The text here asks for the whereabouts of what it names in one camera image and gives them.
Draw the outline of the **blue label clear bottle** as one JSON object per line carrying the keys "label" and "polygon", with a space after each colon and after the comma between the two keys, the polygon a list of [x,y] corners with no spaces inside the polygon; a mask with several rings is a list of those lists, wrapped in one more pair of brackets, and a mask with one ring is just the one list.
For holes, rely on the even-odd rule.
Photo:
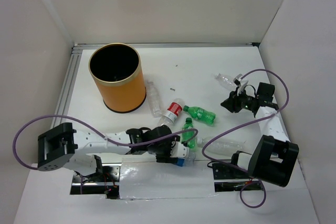
{"label": "blue label clear bottle", "polygon": [[195,152],[189,152],[189,155],[187,158],[178,158],[177,163],[175,165],[179,167],[189,167],[194,165],[194,161],[196,159],[196,153]]}

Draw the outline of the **red label clear bottle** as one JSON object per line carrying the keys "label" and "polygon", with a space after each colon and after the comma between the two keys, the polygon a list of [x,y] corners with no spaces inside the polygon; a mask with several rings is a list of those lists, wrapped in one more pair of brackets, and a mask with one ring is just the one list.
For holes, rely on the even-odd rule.
{"label": "red label clear bottle", "polygon": [[182,113],[184,106],[184,100],[180,98],[174,99],[159,119],[158,126],[173,126],[177,118]]}

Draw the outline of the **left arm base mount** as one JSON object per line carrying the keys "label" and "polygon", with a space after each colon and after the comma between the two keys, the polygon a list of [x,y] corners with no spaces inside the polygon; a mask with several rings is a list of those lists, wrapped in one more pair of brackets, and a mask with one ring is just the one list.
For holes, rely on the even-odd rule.
{"label": "left arm base mount", "polygon": [[106,199],[119,199],[121,163],[103,163],[97,155],[94,158],[96,172],[87,176],[74,172],[70,194],[105,195]]}

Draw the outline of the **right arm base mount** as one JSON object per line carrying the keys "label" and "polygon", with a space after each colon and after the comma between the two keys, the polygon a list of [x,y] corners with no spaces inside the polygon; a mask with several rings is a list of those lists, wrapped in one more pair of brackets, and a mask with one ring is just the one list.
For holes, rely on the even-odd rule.
{"label": "right arm base mount", "polygon": [[207,167],[213,172],[216,193],[240,191],[243,186],[254,182],[244,172],[222,163],[211,161]]}

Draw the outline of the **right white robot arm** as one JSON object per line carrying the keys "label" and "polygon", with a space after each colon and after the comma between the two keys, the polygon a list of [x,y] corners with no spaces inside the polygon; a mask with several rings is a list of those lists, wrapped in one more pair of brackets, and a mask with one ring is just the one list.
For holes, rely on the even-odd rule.
{"label": "right white robot arm", "polygon": [[251,178],[286,187],[299,154],[299,146],[290,142],[284,132],[277,114],[278,104],[273,102],[275,86],[261,82],[254,96],[246,93],[246,87],[246,83],[238,85],[220,105],[231,113],[238,113],[242,109],[251,111],[258,120],[261,139],[252,154],[237,151],[232,155],[229,172],[235,178],[247,172]]}

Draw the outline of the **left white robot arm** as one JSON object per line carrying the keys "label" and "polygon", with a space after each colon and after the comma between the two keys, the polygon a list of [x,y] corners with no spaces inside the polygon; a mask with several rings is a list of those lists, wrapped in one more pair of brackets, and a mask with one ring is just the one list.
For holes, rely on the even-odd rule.
{"label": "left white robot arm", "polygon": [[103,177],[100,153],[118,155],[155,155],[158,163],[177,164],[187,158],[188,150],[168,126],[154,129],[129,129],[100,137],[76,131],[72,123],[63,123],[38,137],[37,169],[48,172],[62,167],[73,170],[91,181]]}

